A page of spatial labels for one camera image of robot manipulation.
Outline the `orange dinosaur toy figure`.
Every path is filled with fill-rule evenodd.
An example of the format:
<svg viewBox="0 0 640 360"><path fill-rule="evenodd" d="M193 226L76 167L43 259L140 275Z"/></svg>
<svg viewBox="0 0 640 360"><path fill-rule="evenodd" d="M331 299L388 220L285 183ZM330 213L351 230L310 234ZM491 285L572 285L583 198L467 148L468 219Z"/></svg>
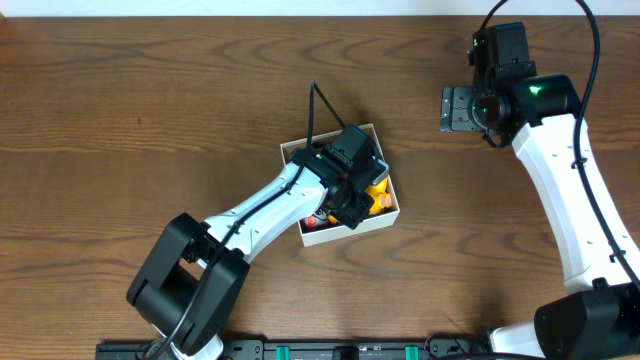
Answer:
<svg viewBox="0 0 640 360"><path fill-rule="evenodd" d="M365 193L374 200L369 209L371 216L380 214L393 206L392 195L388 192L388 183L389 177L386 177L379 184L366 188Z"/></svg>

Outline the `white cardboard box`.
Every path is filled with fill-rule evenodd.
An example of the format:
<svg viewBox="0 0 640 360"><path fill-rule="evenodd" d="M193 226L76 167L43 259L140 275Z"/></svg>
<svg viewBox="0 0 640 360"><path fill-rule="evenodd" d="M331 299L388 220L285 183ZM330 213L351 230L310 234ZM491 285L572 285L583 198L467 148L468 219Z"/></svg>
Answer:
<svg viewBox="0 0 640 360"><path fill-rule="evenodd" d="M364 133L369 135L375 142L377 153L379 156L379 160L385 160L381 144L379 142L375 127L373 124L365 124L360 125L359 128L363 130ZM320 135L314 135L314 141L329 141L335 140L340 131L333 131L329 133L324 133ZM286 142L280 144L280 151L283 159L283 163L286 163L289 160L291 153L297 149L302 148L306 144L305 139L298 139L290 142ZM390 206L381 209L378 213L369 215L362 223L360 223L355 230L350 229L349 227L344 226L343 224L331 223L331 221L327 220L327 222L323 225L310 227L307 225L306 220L300 220L296 223L297 230L301 236L303 244L305 247L310 247L314 245L319 245L322 243L331 242L334 240L350 237L357 234L366 233L369 231L379 230L385 227L392 226L398 215L400 214L400 206L396 197L395 189L393 186L391 175L387 176L386 182L386 190L385 193L388 194L385 200L390 200Z"/></svg>

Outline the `red toy ball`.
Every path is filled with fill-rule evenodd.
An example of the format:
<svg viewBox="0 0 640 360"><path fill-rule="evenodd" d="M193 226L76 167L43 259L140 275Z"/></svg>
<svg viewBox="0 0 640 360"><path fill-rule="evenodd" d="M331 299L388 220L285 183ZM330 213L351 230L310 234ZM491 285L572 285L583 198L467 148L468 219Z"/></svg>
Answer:
<svg viewBox="0 0 640 360"><path fill-rule="evenodd" d="M330 221L327 216L317 217L312 215L301 220L301 228L304 232L322 230L329 224Z"/></svg>

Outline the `yellow grey toy dump truck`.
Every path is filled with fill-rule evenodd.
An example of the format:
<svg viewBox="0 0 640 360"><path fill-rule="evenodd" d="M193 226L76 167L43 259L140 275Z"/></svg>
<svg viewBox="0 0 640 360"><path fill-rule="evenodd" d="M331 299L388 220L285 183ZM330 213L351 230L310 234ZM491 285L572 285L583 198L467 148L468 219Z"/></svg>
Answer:
<svg viewBox="0 0 640 360"><path fill-rule="evenodd" d="M389 165L382 159L377 159L372 173L371 186L377 186L388 177Z"/></svg>

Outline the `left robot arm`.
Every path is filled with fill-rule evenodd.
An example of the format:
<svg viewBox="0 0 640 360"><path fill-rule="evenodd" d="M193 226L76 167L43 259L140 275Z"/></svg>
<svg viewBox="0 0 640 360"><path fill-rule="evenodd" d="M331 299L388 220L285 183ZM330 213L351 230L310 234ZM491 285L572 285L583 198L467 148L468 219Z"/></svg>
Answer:
<svg viewBox="0 0 640 360"><path fill-rule="evenodd" d="M389 167L374 139L348 125L329 143L307 141L281 172L242 203L198 221L182 213L162 231L132 281L127 301L162 334L142 358L217 358L225 326L252 260L293 224L323 212L357 228L374 204L367 194Z"/></svg>

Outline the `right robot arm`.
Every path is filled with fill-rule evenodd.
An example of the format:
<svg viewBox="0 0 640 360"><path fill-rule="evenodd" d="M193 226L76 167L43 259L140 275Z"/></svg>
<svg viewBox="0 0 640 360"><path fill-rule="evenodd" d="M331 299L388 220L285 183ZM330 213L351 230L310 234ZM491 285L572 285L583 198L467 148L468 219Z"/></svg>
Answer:
<svg viewBox="0 0 640 360"><path fill-rule="evenodd" d="M567 296L532 320L490 331L493 353L546 359L611 359L639 352L639 249L624 226L591 150L581 101L564 74L540 76L525 27L472 36L471 85L446 87L440 128L480 132L510 147L531 177L560 253Z"/></svg>

